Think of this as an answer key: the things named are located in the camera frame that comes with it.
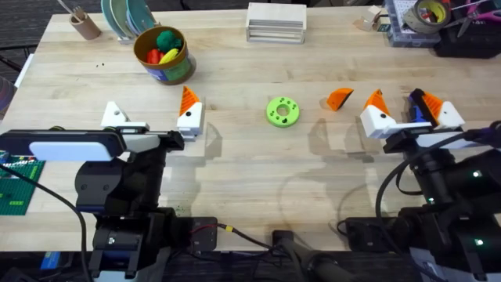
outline orange 3d printed part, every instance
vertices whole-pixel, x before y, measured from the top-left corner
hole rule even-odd
[[[329,105],[329,107],[334,111],[339,110],[352,93],[353,89],[349,88],[338,89],[330,93],[329,98],[327,99],[327,105]]]
[[[200,102],[198,97],[195,95],[191,89],[186,86],[182,87],[182,98],[181,98],[181,108],[179,109],[179,117],[182,116],[191,106],[196,102]]]
[[[421,89],[412,91],[410,97],[420,108],[423,116],[430,121],[433,126],[437,126],[439,124],[438,116],[440,115],[440,110],[444,102]]]
[[[386,103],[384,103],[383,93],[381,92],[381,89],[374,91],[374,93],[367,100],[366,105],[363,107],[363,109],[365,110],[369,105],[373,105],[386,115],[390,115],[390,111],[388,110],[388,108],[386,108]]]

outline plastic storage box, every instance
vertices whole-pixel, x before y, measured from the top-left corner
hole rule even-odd
[[[398,23],[397,8],[395,2],[398,0],[386,0],[385,8],[390,17],[391,28],[387,31],[387,36],[392,47],[416,47],[416,48],[433,48],[440,42],[440,35],[437,34],[417,34],[404,33]]]

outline green 3d printed part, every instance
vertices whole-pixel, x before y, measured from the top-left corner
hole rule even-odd
[[[299,106],[291,98],[278,97],[271,100],[266,107],[266,116],[272,125],[286,128],[299,118]]]

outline orange gripper part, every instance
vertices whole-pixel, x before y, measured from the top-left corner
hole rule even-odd
[[[428,92],[425,92],[423,95],[423,101],[430,110],[433,118],[435,120],[438,119],[438,115],[440,114],[440,109],[442,108],[442,104],[444,103],[441,99],[431,95]]]
[[[329,98],[327,99],[327,105],[329,105],[329,107],[334,111],[339,110],[352,93],[353,89],[338,89],[330,93]]]
[[[376,108],[380,109],[383,113],[390,115],[390,111],[388,110],[388,108],[386,108],[386,103],[384,103],[383,93],[381,92],[381,89],[374,91],[374,93],[367,100],[366,105],[363,107],[363,109],[365,110],[369,105],[373,105]]]
[[[179,117],[182,116],[194,103],[200,102],[195,93],[186,86],[182,87],[181,108],[179,109]]]

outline black wire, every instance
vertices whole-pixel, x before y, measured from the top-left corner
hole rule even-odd
[[[221,227],[221,228],[223,228],[223,229],[225,229],[225,228],[226,228],[226,225],[224,225],[224,224],[218,224],[218,226],[219,226],[219,227]],[[232,232],[233,232],[233,233],[235,233],[236,235],[238,235],[238,236],[242,237],[243,239],[248,240],[249,242],[256,244],[257,246],[261,246],[261,247],[263,247],[263,248],[267,248],[267,249],[269,249],[269,250],[274,249],[274,247],[272,247],[272,246],[270,246],[270,245],[268,245],[268,244],[262,243],[262,242],[260,242],[260,241],[258,241],[258,240],[255,240],[255,239],[253,239],[253,238],[249,237],[248,235],[246,235],[246,234],[244,234],[244,233],[240,232],[240,230],[238,230],[238,229],[237,229],[237,228],[235,228],[235,227],[233,227]]]
[[[43,281],[43,280],[47,280],[47,279],[59,277],[61,274],[63,274],[63,272],[62,271],[58,271],[56,273],[53,273],[51,275],[47,275],[47,276],[44,276],[44,277],[41,277],[41,278],[38,278],[38,279],[40,281]]]
[[[191,256],[192,256],[192,257],[194,257],[195,259],[199,259],[199,260],[201,260],[201,261],[221,263],[221,260],[219,260],[219,259],[216,259],[216,258],[205,258],[205,257],[201,257],[201,256],[195,255],[195,254],[193,254],[193,253],[190,253],[189,251],[187,251],[187,252],[186,252],[186,254],[191,255]]]
[[[7,168],[3,164],[0,164],[0,168],[4,171],[8,172],[11,175],[14,175],[17,178],[22,179],[23,181],[30,183],[33,186],[36,186],[37,188],[39,188],[40,190],[53,196],[57,200],[62,201],[63,204],[68,206],[68,208],[70,208],[77,215],[78,221],[80,222],[80,227],[81,227],[81,253],[80,253],[80,255],[81,255],[81,268],[84,272],[84,277],[87,280],[87,282],[92,282],[91,274],[88,271],[87,260],[85,258],[85,252],[87,251],[87,226],[85,225],[85,219],[84,219],[84,216],[81,214],[81,212],[79,212],[77,210],[77,208],[73,204],[71,204],[67,199],[61,197],[58,193],[50,190],[49,188],[43,186],[42,184],[40,184],[32,179],[27,178],[26,176],[20,174],[19,172],[16,172],[10,168]]]
[[[339,226],[343,223],[346,223],[346,220],[341,220],[339,222],[337,222],[337,225],[336,225],[336,229],[337,229],[337,232],[339,232],[339,234],[347,237],[348,236],[348,233],[344,232],[344,231],[341,231],[341,229],[339,229]]]
[[[285,244],[279,244],[279,247],[285,250],[285,252],[290,256],[290,259],[292,259],[292,263],[294,264],[294,268],[296,269],[297,281],[305,282],[306,279],[305,279],[305,274],[303,273],[303,268],[301,267],[299,259],[297,258],[297,255],[294,252],[294,250],[291,250]]]
[[[257,277],[255,281],[276,281],[276,282],[284,282],[278,278],[273,277]]]
[[[256,271],[258,271],[259,262],[260,261],[257,261],[256,266],[252,269],[252,275],[250,276],[251,281],[254,281],[254,278],[256,277]]]
[[[183,10],[191,11],[191,8],[187,4],[185,4],[183,0],[179,0],[179,4],[181,5]]]
[[[174,259],[176,259],[177,257],[179,257],[179,255],[182,253],[182,251],[177,251],[175,253],[171,253],[171,255],[169,255],[169,257],[167,258],[167,262],[165,263],[165,265],[168,265],[169,262],[173,261]]]
[[[363,220],[344,219],[344,220],[341,220],[341,221],[337,222],[336,229],[337,229],[337,232],[339,232],[341,235],[346,236],[346,237],[348,236],[348,230],[346,230],[347,232],[344,232],[344,231],[342,231],[339,228],[341,226],[341,224],[343,224],[343,223],[346,225],[346,222],[353,222],[353,223],[363,224],[365,226],[373,226],[373,227],[376,227],[377,229],[380,228],[379,224],[375,224],[375,223],[371,223],[371,222],[365,222]]]
[[[400,189],[400,179],[402,178],[402,174],[404,173],[405,168],[402,169],[400,172],[397,174],[397,178],[395,179],[395,185],[397,186],[398,191],[401,193],[407,195],[407,196],[421,196],[423,195],[423,191],[404,191]]]
[[[442,140],[442,141],[440,141],[440,142],[438,142],[438,143],[436,143],[436,144],[434,144],[432,146],[429,146],[426,149],[421,150],[420,152],[414,154],[412,157],[407,158],[401,164],[399,164],[395,169],[393,169],[390,172],[390,174],[388,174],[388,176],[384,179],[383,183],[381,183],[381,186],[380,186],[379,190],[377,191],[377,197],[376,197],[376,217],[377,217],[377,219],[379,221],[381,231],[382,231],[385,239],[387,240],[387,242],[394,249],[395,253],[397,253],[398,255],[402,256],[404,259],[406,259],[407,262],[409,264],[411,264],[412,266],[414,266],[417,271],[419,271],[422,274],[430,277],[432,280],[436,280],[436,281],[440,281],[440,282],[446,282],[446,280],[444,280],[444,279],[438,277],[437,275],[433,274],[432,272],[424,269],[423,267],[419,266],[416,262],[414,262],[414,260],[412,260],[408,256],[404,255],[403,251],[400,250],[400,248],[393,241],[393,239],[391,239],[390,233],[388,231],[386,231],[386,228],[384,227],[384,222],[383,222],[383,218],[382,218],[382,214],[381,214],[381,202],[383,200],[384,191],[386,190],[386,188],[387,188],[388,184],[390,183],[390,181],[400,171],[403,171],[407,165],[409,165],[410,163],[414,162],[415,160],[417,160],[419,157],[423,156],[424,154],[430,153],[432,150],[436,150],[436,149],[440,148],[441,146],[444,146],[444,145],[447,145],[447,144],[452,143],[454,141],[457,141],[459,139],[462,139],[465,135],[466,135],[466,133],[463,132],[463,133],[460,133],[460,134],[458,134],[456,136],[449,137],[449,138],[444,139],[444,140]]]

